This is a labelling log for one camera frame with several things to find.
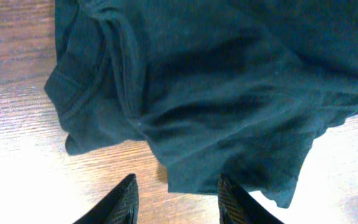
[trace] wood grain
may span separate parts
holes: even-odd
[[[139,223],[219,223],[215,197],[167,193],[145,142],[66,154],[43,91],[56,64],[53,10],[52,0],[0,0],[0,223],[72,223],[128,173]],[[316,140],[288,210],[252,195],[286,223],[358,223],[358,117]]]

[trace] cloth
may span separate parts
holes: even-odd
[[[358,1],[56,0],[45,85],[70,155],[146,140],[168,190],[220,173],[290,205],[313,139],[358,114]]]

